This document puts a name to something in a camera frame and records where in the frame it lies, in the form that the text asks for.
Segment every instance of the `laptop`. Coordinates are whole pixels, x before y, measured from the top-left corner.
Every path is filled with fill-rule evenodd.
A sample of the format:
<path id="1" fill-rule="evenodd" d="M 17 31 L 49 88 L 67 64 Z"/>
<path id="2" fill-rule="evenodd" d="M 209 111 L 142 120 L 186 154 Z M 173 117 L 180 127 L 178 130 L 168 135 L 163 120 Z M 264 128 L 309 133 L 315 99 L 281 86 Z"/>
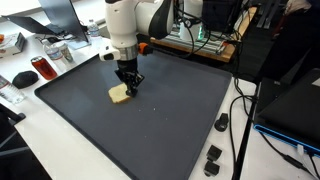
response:
<path id="1" fill-rule="evenodd" d="M 36 34 L 60 35 L 64 32 L 61 28 L 53 24 L 43 26 L 42 24 L 40 24 L 38 21 L 34 20 L 31 17 L 22 17 L 22 16 L 2 16 L 2 17 Z"/>
<path id="2" fill-rule="evenodd" d="M 313 69 L 257 114 L 254 129 L 320 156 L 320 69 Z"/>

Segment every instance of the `black knob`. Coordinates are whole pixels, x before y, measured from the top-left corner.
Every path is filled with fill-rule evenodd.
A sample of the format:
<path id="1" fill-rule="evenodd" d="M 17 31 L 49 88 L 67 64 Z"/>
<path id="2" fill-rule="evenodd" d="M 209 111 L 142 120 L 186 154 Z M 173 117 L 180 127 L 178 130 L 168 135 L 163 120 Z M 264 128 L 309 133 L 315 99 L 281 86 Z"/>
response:
<path id="1" fill-rule="evenodd" d="M 227 129 L 228 123 L 229 123 L 228 114 L 222 113 L 220 118 L 216 120 L 216 122 L 214 123 L 214 127 L 216 128 L 216 130 L 223 132 Z"/>

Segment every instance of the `white cable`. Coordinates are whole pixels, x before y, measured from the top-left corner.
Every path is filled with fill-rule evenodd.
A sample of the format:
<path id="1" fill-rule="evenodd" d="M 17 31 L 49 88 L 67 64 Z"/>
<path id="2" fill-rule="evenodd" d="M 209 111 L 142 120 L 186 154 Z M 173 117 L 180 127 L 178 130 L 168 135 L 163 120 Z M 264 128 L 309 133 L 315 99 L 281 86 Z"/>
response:
<path id="1" fill-rule="evenodd" d="M 308 171 L 310 172 L 310 174 L 312 174 L 312 176 L 319 180 L 319 178 L 317 177 L 316 173 L 312 170 L 312 168 L 309 168 L 308 164 L 305 162 L 304 160 L 304 157 L 303 157 L 303 154 L 304 154 L 304 148 L 302 145 L 298 144 L 297 146 L 297 151 L 298 151 L 298 154 L 300 155 L 300 159 L 301 159 L 301 162 L 302 164 L 308 169 Z"/>

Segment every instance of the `cable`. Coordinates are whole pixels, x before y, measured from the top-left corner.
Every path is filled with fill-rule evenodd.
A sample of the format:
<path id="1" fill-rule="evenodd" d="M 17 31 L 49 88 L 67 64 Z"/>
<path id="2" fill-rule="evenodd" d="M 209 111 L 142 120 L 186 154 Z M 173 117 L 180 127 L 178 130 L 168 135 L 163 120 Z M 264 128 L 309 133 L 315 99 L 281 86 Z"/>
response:
<path id="1" fill-rule="evenodd" d="M 275 152 L 277 152 L 280 156 L 285 156 L 285 154 L 283 154 L 282 152 L 280 152 L 277 148 L 275 148 L 272 144 L 271 144 L 271 142 L 266 138 L 266 136 L 264 135 L 264 134 L 262 134 L 261 132 L 260 132 L 260 134 L 261 134 L 261 136 L 263 137 L 263 139 L 267 142 L 267 144 L 275 151 Z"/>
<path id="2" fill-rule="evenodd" d="M 309 158 L 310 158 L 310 161 L 311 161 L 311 163 L 312 163 L 313 169 L 314 169 L 314 171 L 315 171 L 316 174 L 317 174 L 317 177 L 320 179 L 318 169 L 317 169 L 317 167 L 316 167 L 316 164 L 315 164 L 314 161 L 313 161 L 313 158 L 312 158 L 312 155 L 311 155 L 311 154 L 309 154 Z"/>
<path id="3" fill-rule="evenodd" d="M 247 99 L 247 100 L 250 100 L 250 101 L 254 102 L 254 101 L 256 101 L 257 97 L 255 97 L 255 96 L 249 96 L 249 95 L 244 95 L 244 94 L 243 94 L 243 91 L 242 91 L 242 90 L 240 89 L 240 87 L 238 86 L 238 85 L 239 85 L 239 79 L 238 79 L 237 77 L 235 77 L 234 83 L 235 83 L 235 87 L 236 87 L 237 92 L 240 94 L 240 96 L 236 97 L 236 98 L 232 101 L 232 103 L 231 103 L 231 105 L 230 105 L 230 109 L 229 109 L 229 121 L 230 121 L 230 124 L 229 124 L 230 129 L 229 129 L 229 130 L 230 130 L 230 139 L 231 139 L 232 154 L 233 154 L 233 163 L 234 163 L 234 164 L 233 164 L 233 169 L 235 170 L 236 154 L 235 154 L 234 140 L 233 140 L 233 134 L 232 134 L 232 107 L 233 107 L 234 102 L 237 101 L 237 100 L 240 99 L 240 98 Z M 250 116 L 248 116 L 248 118 L 249 118 L 249 120 L 251 120 L 251 123 L 253 123 L 252 118 L 251 118 Z M 287 161 L 287 162 L 290 163 L 291 165 L 295 166 L 296 168 L 302 169 L 303 171 L 305 171 L 305 172 L 309 173 L 310 175 L 316 177 L 316 179 L 320 179 L 320 178 L 318 177 L 318 172 L 316 171 L 315 165 L 314 165 L 314 169 L 315 169 L 316 174 L 317 174 L 316 176 L 312 174 L 312 171 L 308 170 L 308 169 L 305 167 L 306 165 L 302 164 L 301 162 L 297 161 L 296 159 L 292 158 L 291 156 L 286 155 L 286 154 L 280 152 L 277 148 L 275 148 L 275 147 L 270 143 L 270 141 L 265 137 L 264 134 L 262 134 L 262 133 L 260 132 L 260 135 L 261 135 L 261 136 L 263 137 L 263 139 L 267 142 L 267 144 L 268 144 L 276 153 L 278 153 L 285 161 Z"/>
<path id="4" fill-rule="evenodd" d="M 176 5 L 174 6 L 174 8 L 175 8 L 176 11 L 179 11 L 179 12 L 181 12 L 182 14 L 186 14 L 186 15 L 192 17 L 192 18 L 195 18 L 195 19 L 200 20 L 202 23 L 205 23 L 201 18 L 198 18 L 198 17 L 196 17 L 196 16 L 193 16 L 193 15 L 191 15 L 191 14 L 189 14 L 189 13 L 184 12 L 183 10 L 179 9 L 179 7 L 177 7 Z M 211 31 L 209 31 L 209 36 L 208 36 L 207 40 L 204 42 L 204 44 L 203 44 L 202 46 L 200 46 L 197 50 L 194 50 L 194 48 L 195 48 L 195 42 L 194 42 L 194 39 L 193 39 L 193 36 L 192 36 L 192 33 L 191 33 L 190 28 L 186 25 L 186 22 L 184 21 L 184 18 L 181 17 L 179 13 L 176 13 L 176 14 L 177 14 L 177 16 L 181 19 L 181 22 L 184 24 L 184 26 L 185 26 L 186 29 L 188 30 L 189 35 L 190 35 L 190 37 L 191 37 L 191 41 L 192 41 L 191 52 L 189 52 L 188 54 L 185 54 L 185 55 L 178 55 L 178 54 L 175 54 L 175 53 L 173 53 L 173 52 L 170 52 L 170 51 L 167 51 L 167 50 L 164 50 L 164 49 L 156 48 L 156 47 L 154 47 L 154 46 L 152 46 L 152 48 L 155 49 L 155 50 L 158 50 L 158 51 L 160 51 L 160 52 L 163 52 L 163 53 L 166 53 L 166 54 L 175 56 L 175 57 L 188 58 L 188 57 L 190 57 L 192 54 L 194 54 L 194 53 L 198 52 L 199 50 L 201 50 L 201 49 L 209 42 L 210 36 L 211 36 Z"/>
<path id="5" fill-rule="evenodd" d="M 229 133 L 230 133 L 230 140 L 231 140 L 231 147 L 232 147 L 232 157 L 233 157 L 233 170 L 235 170 L 235 166 L 236 166 L 236 152 L 235 152 L 235 147 L 234 147 L 234 140 L 233 140 L 233 134 L 232 134 L 232 107 L 233 107 L 233 104 L 240 98 L 248 98 L 250 99 L 250 97 L 252 96 L 249 96 L 249 95 L 240 95 L 238 97 L 236 97 L 232 102 L 231 102 L 231 105 L 230 105 L 230 108 L 229 108 Z"/>
<path id="6" fill-rule="evenodd" d="M 41 37 L 35 37 L 35 39 L 37 39 L 37 40 L 42 44 L 42 40 L 46 39 L 46 37 L 47 37 L 47 35 L 45 34 L 45 35 L 43 36 L 43 38 L 41 38 Z"/>
<path id="7" fill-rule="evenodd" d="M 308 166 L 308 164 L 306 163 L 306 161 L 305 161 L 305 159 L 304 159 L 304 157 L 303 157 L 304 147 L 303 147 L 302 145 L 298 144 L 298 145 L 297 145 L 297 151 L 298 151 L 298 154 L 299 154 L 299 156 L 300 156 L 300 160 L 302 161 L 303 166 L 305 166 L 305 167 L 308 169 L 309 173 L 310 173 L 315 179 L 319 180 L 319 178 L 317 177 L 316 173 L 314 173 L 314 172 L 312 171 L 312 168 L 310 168 L 310 167 Z"/>

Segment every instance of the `black cable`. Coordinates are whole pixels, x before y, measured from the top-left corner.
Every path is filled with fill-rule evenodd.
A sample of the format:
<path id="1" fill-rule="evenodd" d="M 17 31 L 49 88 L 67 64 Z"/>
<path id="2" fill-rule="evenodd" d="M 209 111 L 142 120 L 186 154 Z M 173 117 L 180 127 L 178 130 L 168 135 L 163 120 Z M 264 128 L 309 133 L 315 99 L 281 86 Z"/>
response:
<path id="1" fill-rule="evenodd" d="M 45 35 L 43 36 L 43 38 L 41 38 L 41 37 L 35 37 L 35 39 L 37 39 L 37 40 L 42 44 L 42 40 L 46 39 L 46 37 L 47 37 L 47 35 L 45 34 Z"/>
<path id="2" fill-rule="evenodd" d="M 235 151 L 235 147 L 234 147 L 234 140 L 233 140 L 233 134 L 232 134 L 232 107 L 233 107 L 233 104 L 240 98 L 243 98 L 243 97 L 246 97 L 246 98 L 249 98 L 252 97 L 252 96 L 247 96 L 247 95 L 240 95 L 238 97 L 236 97 L 232 102 L 231 102 L 231 105 L 230 105 L 230 108 L 229 108 L 229 133 L 230 133 L 230 140 L 231 140 L 231 147 L 232 147 L 232 157 L 233 157 L 233 170 L 235 170 L 235 167 L 236 167 L 236 151 Z"/>
<path id="3" fill-rule="evenodd" d="M 241 13 L 241 23 L 243 22 L 243 20 L 244 20 L 244 17 L 243 17 L 243 12 L 244 12 L 244 8 L 241 8 L 240 9 L 240 13 Z"/>
<path id="4" fill-rule="evenodd" d="M 176 5 L 174 6 L 174 8 L 175 8 L 176 11 L 179 11 L 179 12 L 181 12 L 182 14 L 186 14 L 186 15 L 192 17 L 192 18 L 195 18 L 195 19 L 198 19 L 198 20 L 202 21 L 202 23 L 205 23 L 201 18 L 198 18 L 198 17 L 196 17 L 196 16 L 193 16 L 193 15 L 191 15 L 191 14 L 189 14 L 189 13 L 184 12 L 183 10 L 179 9 L 179 7 L 177 7 Z M 173 53 L 173 52 L 170 52 L 170 51 L 167 51 L 167 50 L 164 50 L 164 49 L 156 48 L 156 47 L 154 47 L 154 46 L 153 46 L 152 48 L 155 49 L 155 50 L 158 50 L 158 51 L 160 51 L 160 52 L 163 52 L 163 53 L 166 53 L 166 54 L 175 56 L 175 57 L 188 58 L 188 57 L 190 57 L 192 54 L 194 54 L 194 53 L 198 52 L 199 50 L 201 50 L 201 49 L 209 42 L 210 36 L 211 36 L 211 31 L 209 32 L 209 36 L 208 36 L 207 40 L 204 42 L 204 44 L 203 44 L 202 46 L 200 46 L 197 50 L 194 50 L 194 48 L 195 48 L 195 42 L 194 42 L 192 33 L 191 33 L 191 31 L 190 31 L 190 28 L 186 25 L 186 22 L 183 20 L 183 17 L 181 17 L 181 16 L 179 15 L 179 13 L 177 13 L 177 16 L 178 16 L 179 18 L 181 18 L 181 22 L 184 23 L 184 26 L 187 28 L 187 30 L 188 30 L 188 32 L 189 32 L 189 34 L 190 34 L 191 41 L 192 41 L 191 52 L 189 52 L 189 53 L 186 54 L 186 55 L 178 55 L 178 54 L 175 54 L 175 53 Z"/>
<path id="5" fill-rule="evenodd" d="M 184 12 L 183 10 L 179 9 L 179 8 L 176 7 L 176 6 L 175 6 L 175 9 L 176 9 L 177 11 L 181 12 L 182 14 L 185 14 L 185 15 L 188 15 L 188 16 L 194 18 L 194 19 L 200 20 L 205 26 L 208 26 L 208 24 L 206 23 L 206 21 L 204 21 L 202 18 L 199 18 L 199 17 L 196 17 L 196 16 L 194 16 L 194 15 L 192 15 L 192 14 L 186 13 L 186 12 Z M 241 36 L 241 34 L 239 33 L 239 31 L 236 31 L 236 32 L 237 32 L 237 33 L 236 33 L 236 36 L 238 37 L 237 39 L 234 39 L 234 38 L 231 37 L 231 36 L 230 36 L 230 37 L 231 37 L 232 39 L 234 39 L 235 41 L 238 41 L 239 39 L 242 38 L 242 36 Z M 221 33 L 221 35 L 220 35 L 220 37 L 219 37 L 219 36 L 216 36 L 216 35 L 211 34 L 211 31 L 209 32 L 209 37 L 210 37 L 210 36 L 213 36 L 213 37 L 217 37 L 218 39 L 221 39 L 222 35 L 224 35 L 224 34 Z M 201 48 L 203 48 L 203 47 L 206 45 L 206 43 L 205 43 L 203 46 L 201 46 L 198 50 L 196 50 L 196 52 L 199 51 Z M 241 45 L 240 47 L 241 47 L 241 48 L 240 48 L 240 51 L 239 51 L 239 53 L 237 53 L 237 56 L 238 56 L 238 57 L 239 57 L 240 54 L 242 53 L 242 47 L 243 47 L 243 45 Z"/>
<path id="6" fill-rule="evenodd" d="M 260 132 L 260 135 L 263 137 L 263 139 L 268 143 L 268 145 L 275 151 L 275 152 L 277 152 L 280 156 L 284 156 L 285 154 L 283 154 L 282 152 L 280 152 L 277 148 L 275 148 L 272 144 L 271 144 L 271 142 L 266 138 L 266 136 L 264 135 L 264 134 L 262 134 L 261 132 Z"/>
<path id="7" fill-rule="evenodd" d="M 313 161 L 313 159 L 312 159 L 312 155 L 311 155 L 311 154 L 309 154 L 309 158 L 310 158 L 310 161 L 311 161 L 311 163 L 312 163 L 313 169 L 314 169 L 314 171 L 315 171 L 315 172 L 316 172 L 316 174 L 317 174 L 317 177 L 320 179 L 320 176 L 319 176 L 319 172 L 318 172 L 317 166 L 316 166 L 316 164 L 314 163 L 314 161 Z"/>
<path id="8" fill-rule="evenodd" d="M 242 90 L 240 89 L 240 87 L 238 86 L 238 85 L 239 85 L 239 79 L 238 79 L 237 77 L 236 77 L 235 79 L 237 79 L 237 80 L 234 81 L 235 87 L 236 87 L 237 92 L 240 94 L 240 96 L 238 96 L 237 98 L 235 98 L 235 99 L 232 101 L 232 103 L 231 103 L 231 105 L 230 105 L 230 109 L 229 109 L 229 121 L 230 121 L 230 124 L 229 124 L 229 128 L 230 128 L 230 129 L 229 129 L 229 130 L 230 130 L 230 139 L 231 139 L 231 146 L 232 146 L 232 154 L 233 154 L 233 162 L 234 162 L 234 164 L 233 164 L 233 169 L 234 169 L 234 170 L 235 170 L 235 166 L 236 166 L 236 154 L 235 154 L 235 147 L 234 147 L 233 134 L 232 134 L 232 107 L 233 107 L 234 102 L 237 101 L 237 100 L 240 99 L 240 98 L 242 98 L 242 99 L 248 99 L 248 100 L 251 100 L 252 102 L 255 101 L 255 99 L 256 99 L 255 96 L 243 95 L 243 91 L 242 91 Z M 267 144 L 268 144 L 275 152 L 277 152 L 285 161 L 287 161 L 287 162 L 290 163 L 291 165 L 295 166 L 296 168 L 302 169 L 303 171 L 305 171 L 305 172 L 309 173 L 310 175 L 312 175 L 312 174 L 308 171 L 308 169 L 307 169 L 302 163 L 300 163 L 300 162 L 297 161 L 296 159 L 292 158 L 291 156 L 286 155 L 286 154 L 280 152 L 277 148 L 275 148 L 275 147 L 270 143 L 270 141 L 265 137 L 264 134 L 262 134 L 261 132 L 260 132 L 260 134 L 261 134 L 261 136 L 263 137 L 263 139 L 267 142 Z"/>
<path id="9" fill-rule="evenodd" d="M 234 29 L 234 34 L 236 35 L 236 39 L 237 39 L 237 44 L 236 45 L 233 44 L 236 49 L 236 58 L 235 58 L 236 66 L 235 66 L 235 69 L 233 70 L 233 73 L 235 74 L 239 72 L 240 56 L 243 51 L 243 42 L 242 42 L 242 35 L 240 34 L 239 31 Z"/>

